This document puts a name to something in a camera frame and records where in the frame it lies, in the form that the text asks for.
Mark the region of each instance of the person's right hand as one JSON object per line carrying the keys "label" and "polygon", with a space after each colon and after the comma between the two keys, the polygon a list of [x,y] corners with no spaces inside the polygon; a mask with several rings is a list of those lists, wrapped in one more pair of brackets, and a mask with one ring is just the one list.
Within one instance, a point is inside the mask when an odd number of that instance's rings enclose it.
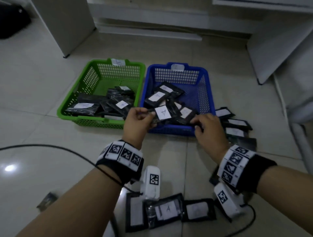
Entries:
{"label": "person's right hand", "polygon": [[225,136],[219,118],[210,113],[194,117],[190,123],[201,123],[203,132],[199,126],[195,126],[195,136],[206,153],[220,164],[229,149],[229,142]]}

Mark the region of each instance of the wristband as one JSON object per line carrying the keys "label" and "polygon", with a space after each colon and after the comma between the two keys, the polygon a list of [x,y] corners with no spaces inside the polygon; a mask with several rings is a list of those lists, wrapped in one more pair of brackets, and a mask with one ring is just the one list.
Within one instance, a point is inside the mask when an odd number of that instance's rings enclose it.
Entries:
{"label": "wristband", "polygon": [[115,141],[107,145],[96,165],[105,165],[113,170],[120,178],[122,184],[131,179],[140,180],[144,159],[142,152],[123,140]]}
{"label": "wristband", "polygon": [[256,155],[254,151],[234,145],[225,154],[218,176],[240,192],[256,193],[262,174],[274,165],[277,163]]}

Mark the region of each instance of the person's left hand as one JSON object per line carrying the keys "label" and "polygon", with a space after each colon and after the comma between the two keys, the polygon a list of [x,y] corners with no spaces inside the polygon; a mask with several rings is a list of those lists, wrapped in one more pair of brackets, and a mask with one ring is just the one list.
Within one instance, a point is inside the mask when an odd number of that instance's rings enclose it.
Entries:
{"label": "person's left hand", "polygon": [[148,113],[146,108],[131,108],[125,120],[122,139],[140,150],[147,131],[156,127],[156,124],[151,124],[154,117],[155,112]]}

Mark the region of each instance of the hand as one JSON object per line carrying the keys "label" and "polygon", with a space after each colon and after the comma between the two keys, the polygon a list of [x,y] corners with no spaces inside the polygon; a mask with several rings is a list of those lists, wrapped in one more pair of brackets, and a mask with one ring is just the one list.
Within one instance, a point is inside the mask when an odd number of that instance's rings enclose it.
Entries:
{"label": "hand", "polygon": [[192,124],[201,123],[203,132],[199,126],[195,126],[195,136],[213,161],[220,164],[229,149],[229,142],[226,139],[219,118],[207,113],[197,115],[190,122]]}
{"label": "hand", "polygon": [[148,113],[146,108],[131,108],[125,120],[122,139],[140,150],[147,131],[156,127],[156,124],[151,124],[155,115],[155,112]]}

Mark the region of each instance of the black cable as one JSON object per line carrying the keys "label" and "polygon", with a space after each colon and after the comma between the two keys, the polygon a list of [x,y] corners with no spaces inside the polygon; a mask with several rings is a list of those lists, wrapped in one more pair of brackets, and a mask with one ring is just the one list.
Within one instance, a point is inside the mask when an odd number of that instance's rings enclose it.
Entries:
{"label": "black cable", "polygon": [[89,159],[87,159],[86,157],[84,157],[83,155],[72,151],[70,149],[67,149],[65,147],[61,147],[61,146],[55,146],[55,145],[48,145],[48,144],[23,144],[23,145],[14,145],[14,146],[7,146],[7,147],[2,147],[0,148],[0,151],[3,150],[8,150],[8,149],[12,149],[12,148],[19,148],[19,147],[52,147],[52,148],[56,148],[56,149],[61,149],[64,151],[68,151],[70,153],[73,153],[77,156],[79,156],[80,158],[82,158],[83,160],[87,161],[89,164],[93,165],[95,168],[97,168],[98,170],[100,170],[102,173],[104,173],[106,176],[108,176],[111,180],[113,180],[115,183],[117,183],[118,185],[122,186],[123,188],[127,189],[128,191],[132,192],[132,193],[136,193],[136,194],[140,194],[140,192],[135,192],[131,189],[129,189],[128,187],[124,186],[122,183],[120,183],[118,180],[116,180],[115,178],[113,178],[111,175],[109,175],[108,173],[106,173],[104,170],[100,169],[98,166],[96,166],[96,164],[94,164],[92,161],[90,161]]}
{"label": "black cable", "polygon": [[225,237],[231,237],[231,236],[234,236],[234,235],[236,235],[236,234],[239,234],[239,233],[245,231],[246,229],[248,229],[250,226],[252,226],[252,224],[254,223],[255,218],[256,218],[256,213],[255,213],[255,210],[254,210],[253,206],[251,206],[251,205],[249,205],[249,204],[248,204],[247,206],[249,206],[249,207],[252,209],[252,211],[253,211],[253,218],[252,218],[252,220],[250,221],[250,223],[247,224],[247,225],[246,225],[245,227],[243,227],[242,229],[240,229],[240,230],[238,230],[238,231],[236,231],[236,232],[234,232],[234,233],[231,233],[231,234],[229,234],[229,235],[227,235],[227,236],[225,236]]}

